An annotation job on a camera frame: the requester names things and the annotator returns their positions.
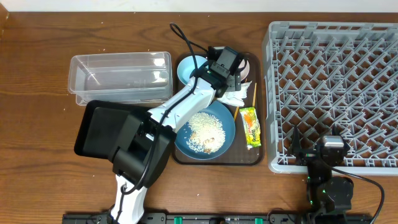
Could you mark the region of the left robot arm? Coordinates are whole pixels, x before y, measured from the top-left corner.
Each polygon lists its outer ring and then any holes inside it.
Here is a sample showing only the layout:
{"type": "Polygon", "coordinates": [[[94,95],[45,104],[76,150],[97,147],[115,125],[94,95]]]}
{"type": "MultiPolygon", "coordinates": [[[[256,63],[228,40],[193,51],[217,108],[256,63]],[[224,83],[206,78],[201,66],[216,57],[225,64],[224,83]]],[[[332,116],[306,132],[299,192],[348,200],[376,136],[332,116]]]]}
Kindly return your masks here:
{"type": "Polygon", "coordinates": [[[164,170],[164,152],[173,143],[178,130],[198,111],[206,108],[224,94],[229,75],[239,75],[247,61],[239,59],[229,68],[208,60],[195,65],[190,81],[166,103],[149,110],[144,120],[133,114],[127,117],[109,160],[113,163],[119,191],[111,210],[113,223],[137,223],[144,214],[144,198],[147,189],[164,170]],[[129,147],[135,134],[154,127],[155,136],[148,155],[140,161],[129,147]]]}

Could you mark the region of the green snack wrapper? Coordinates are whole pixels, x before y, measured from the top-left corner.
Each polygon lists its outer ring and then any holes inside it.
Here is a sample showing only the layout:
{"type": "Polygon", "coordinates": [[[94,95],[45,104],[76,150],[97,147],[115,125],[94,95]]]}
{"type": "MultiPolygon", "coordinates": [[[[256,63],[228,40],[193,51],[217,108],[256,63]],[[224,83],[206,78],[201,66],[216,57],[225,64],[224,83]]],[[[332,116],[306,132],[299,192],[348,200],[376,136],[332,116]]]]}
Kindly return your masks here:
{"type": "Polygon", "coordinates": [[[261,146],[261,127],[255,107],[241,108],[239,112],[243,120],[248,148],[261,146]]]}

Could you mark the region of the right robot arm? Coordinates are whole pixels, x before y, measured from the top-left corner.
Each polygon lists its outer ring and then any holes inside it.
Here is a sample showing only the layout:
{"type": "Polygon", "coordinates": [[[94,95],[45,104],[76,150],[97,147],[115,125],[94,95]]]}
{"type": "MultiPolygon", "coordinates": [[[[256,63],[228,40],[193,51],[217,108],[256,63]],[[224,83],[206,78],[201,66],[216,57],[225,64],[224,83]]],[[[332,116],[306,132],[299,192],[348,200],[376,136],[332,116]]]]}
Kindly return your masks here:
{"type": "Polygon", "coordinates": [[[307,198],[311,208],[297,215],[295,223],[347,223],[346,211],[351,209],[354,183],[348,177],[334,176],[332,168],[341,164],[349,150],[348,143],[333,130],[318,139],[313,148],[304,148],[300,132],[294,127],[288,153],[298,166],[308,172],[307,198]]]}

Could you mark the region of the white napkin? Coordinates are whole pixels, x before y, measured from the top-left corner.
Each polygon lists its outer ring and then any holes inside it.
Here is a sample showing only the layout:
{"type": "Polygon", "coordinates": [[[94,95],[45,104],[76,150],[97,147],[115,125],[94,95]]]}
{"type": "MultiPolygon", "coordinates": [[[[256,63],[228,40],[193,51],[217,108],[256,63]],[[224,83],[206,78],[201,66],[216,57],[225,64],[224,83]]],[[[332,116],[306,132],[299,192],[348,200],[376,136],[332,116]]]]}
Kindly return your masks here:
{"type": "Polygon", "coordinates": [[[251,82],[242,83],[241,89],[239,91],[226,92],[221,98],[218,98],[217,100],[220,103],[224,103],[230,106],[243,107],[243,99],[247,98],[247,91],[250,85],[251,82]]]}

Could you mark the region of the pile of white rice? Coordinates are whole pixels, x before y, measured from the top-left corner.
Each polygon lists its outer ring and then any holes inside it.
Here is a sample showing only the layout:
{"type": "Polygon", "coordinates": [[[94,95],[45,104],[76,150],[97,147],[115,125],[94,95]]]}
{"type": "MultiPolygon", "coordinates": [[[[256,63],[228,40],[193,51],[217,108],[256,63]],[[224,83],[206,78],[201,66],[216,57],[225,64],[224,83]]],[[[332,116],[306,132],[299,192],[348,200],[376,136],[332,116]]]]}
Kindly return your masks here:
{"type": "Polygon", "coordinates": [[[194,152],[211,154],[218,151],[225,142],[223,125],[212,114],[196,113],[188,120],[188,127],[192,133],[187,139],[187,145],[194,152]]]}

